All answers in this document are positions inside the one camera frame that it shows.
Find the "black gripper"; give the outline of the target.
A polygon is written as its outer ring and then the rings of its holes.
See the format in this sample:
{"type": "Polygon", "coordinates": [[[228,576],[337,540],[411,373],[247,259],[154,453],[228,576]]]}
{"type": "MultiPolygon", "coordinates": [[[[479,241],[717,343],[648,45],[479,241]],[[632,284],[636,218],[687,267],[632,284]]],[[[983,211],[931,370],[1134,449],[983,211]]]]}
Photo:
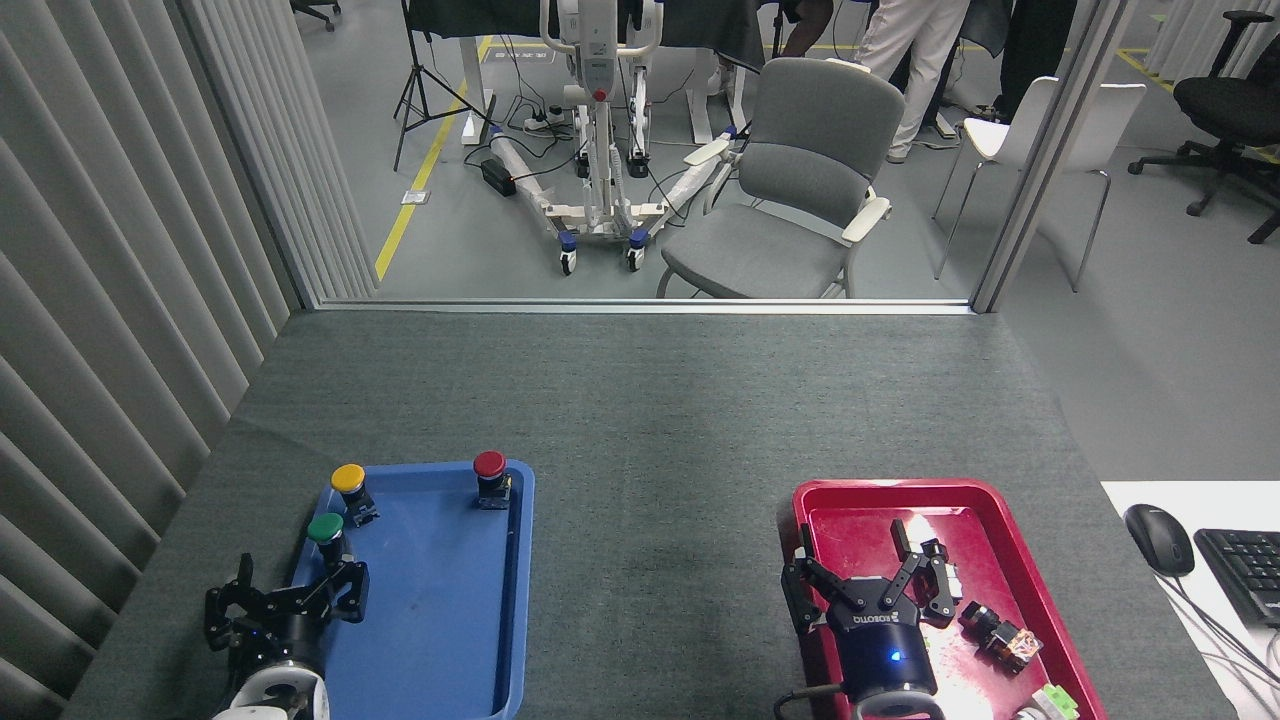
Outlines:
{"type": "Polygon", "coordinates": [[[878,609],[867,606],[852,591],[852,579],[841,579],[805,548],[794,551],[780,578],[797,635],[828,621],[838,652],[841,685],[856,702],[891,691],[936,694],[938,685],[919,628],[920,612],[947,626],[957,616],[963,598],[957,566],[950,562],[948,550],[940,539],[925,539],[916,547],[900,518],[891,521],[890,534],[901,564],[881,593],[878,609]],[[920,607],[901,600],[910,583],[923,589],[920,607]],[[810,591],[827,602],[828,620],[810,591]]]}
{"type": "Polygon", "coordinates": [[[211,650],[232,647],[234,674],[284,664],[324,674],[326,623],[364,620],[369,579],[365,561],[339,561],[310,583],[266,593],[265,607],[275,616],[257,619],[262,592],[253,587],[252,555],[242,553],[236,575],[205,593],[204,637],[211,650]]]}

